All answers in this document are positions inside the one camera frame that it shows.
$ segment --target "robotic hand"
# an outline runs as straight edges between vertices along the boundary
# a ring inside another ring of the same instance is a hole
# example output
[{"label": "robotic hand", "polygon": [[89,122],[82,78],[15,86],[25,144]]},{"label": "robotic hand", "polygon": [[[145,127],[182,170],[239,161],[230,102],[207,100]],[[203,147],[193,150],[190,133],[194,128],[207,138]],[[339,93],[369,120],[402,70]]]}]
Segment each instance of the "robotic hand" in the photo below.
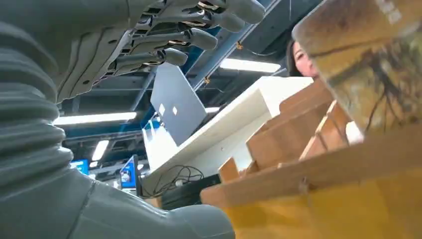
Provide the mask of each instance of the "robotic hand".
[{"label": "robotic hand", "polygon": [[51,123],[58,99],[87,91],[110,69],[183,62],[172,45],[212,48],[215,40],[193,25],[262,17],[254,0],[2,1],[0,238],[234,238],[214,207],[159,210],[70,169],[64,132]]},{"label": "robotic hand", "polygon": [[142,11],[130,7],[131,13],[139,17],[126,28],[104,29],[80,40],[73,58],[78,65],[64,74],[59,101],[87,92],[109,76],[164,62],[181,66],[187,55],[171,47],[194,45],[212,50],[217,39],[203,30],[221,26],[240,31],[245,21],[258,23],[265,13],[256,0],[147,1],[148,7]]}]

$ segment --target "fluorescent light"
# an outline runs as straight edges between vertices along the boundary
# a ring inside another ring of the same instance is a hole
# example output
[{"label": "fluorescent light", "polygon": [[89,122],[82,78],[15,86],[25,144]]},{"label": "fluorescent light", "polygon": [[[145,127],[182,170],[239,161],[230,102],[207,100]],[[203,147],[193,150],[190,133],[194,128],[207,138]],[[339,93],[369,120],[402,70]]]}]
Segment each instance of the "fluorescent light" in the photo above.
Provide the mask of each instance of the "fluorescent light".
[{"label": "fluorescent light", "polygon": [[77,124],[77,123],[96,123],[119,120],[131,120],[136,117],[136,112],[114,113],[88,116],[68,116],[59,117],[53,121],[54,125]]},{"label": "fluorescent light", "polygon": [[241,70],[241,71],[259,71],[274,73],[281,66],[274,63],[258,62],[258,61],[244,61],[237,59],[224,59],[221,64],[221,68]]},{"label": "fluorescent light", "polygon": [[97,161],[94,161],[94,162],[90,163],[90,168],[94,168],[97,165],[98,165],[98,162]]},{"label": "fluorescent light", "polygon": [[215,113],[218,112],[220,110],[220,107],[208,107],[205,108],[205,112],[209,113]]},{"label": "fluorescent light", "polygon": [[101,157],[103,156],[107,145],[108,145],[108,140],[101,140],[100,142],[98,142],[97,147],[95,148],[92,160],[93,161],[98,161],[101,159]]}]

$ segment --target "silver laptop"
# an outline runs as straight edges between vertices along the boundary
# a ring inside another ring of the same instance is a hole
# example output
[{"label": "silver laptop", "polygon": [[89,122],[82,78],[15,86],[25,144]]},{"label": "silver laptop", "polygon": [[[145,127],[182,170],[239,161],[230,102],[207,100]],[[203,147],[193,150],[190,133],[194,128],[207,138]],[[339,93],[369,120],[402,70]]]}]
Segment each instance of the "silver laptop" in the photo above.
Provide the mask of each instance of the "silver laptop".
[{"label": "silver laptop", "polygon": [[180,68],[169,63],[157,69],[151,104],[178,146],[207,116],[204,105]]}]

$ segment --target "electrical wire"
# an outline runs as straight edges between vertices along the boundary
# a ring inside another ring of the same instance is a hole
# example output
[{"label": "electrical wire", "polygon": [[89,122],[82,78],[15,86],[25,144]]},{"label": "electrical wire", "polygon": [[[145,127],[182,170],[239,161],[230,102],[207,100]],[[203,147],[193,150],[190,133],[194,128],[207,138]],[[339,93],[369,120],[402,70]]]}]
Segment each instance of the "electrical wire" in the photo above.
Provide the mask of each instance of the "electrical wire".
[{"label": "electrical wire", "polygon": [[[181,169],[178,171],[176,176],[169,183],[164,184],[163,186],[161,186],[161,188],[158,189],[158,186],[160,185],[160,182],[161,182],[163,176],[166,175],[168,172],[170,172],[171,170],[173,170],[175,168],[181,168]],[[182,175],[182,172],[184,170],[187,170],[189,172],[189,174],[188,175]],[[192,170],[197,171],[199,174],[192,175]],[[155,185],[152,193],[149,193],[145,189],[145,187],[142,187],[142,189],[147,194],[146,198],[157,198],[157,197],[164,195],[167,191],[170,191],[170,190],[177,188],[176,182],[178,182],[178,181],[182,181],[183,184],[187,184],[187,183],[191,183],[193,181],[201,180],[203,178],[205,178],[203,172],[200,171],[199,169],[195,168],[195,167],[185,166],[185,165],[175,165],[175,166],[171,167],[170,169],[168,169],[167,171],[165,171],[164,173],[162,173],[160,175],[160,178],[158,179],[157,184]]]},{"label": "electrical wire", "polygon": [[272,55],[277,53],[277,51],[273,51],[273,52],[270,52],[270,53],[256,53],[252,50],[249,50],[248,48],[245,48],[240,42],[236,42],[236,49],[237,50],[246,50],[246,51],[254,54],[255,56],[272,56]]}]

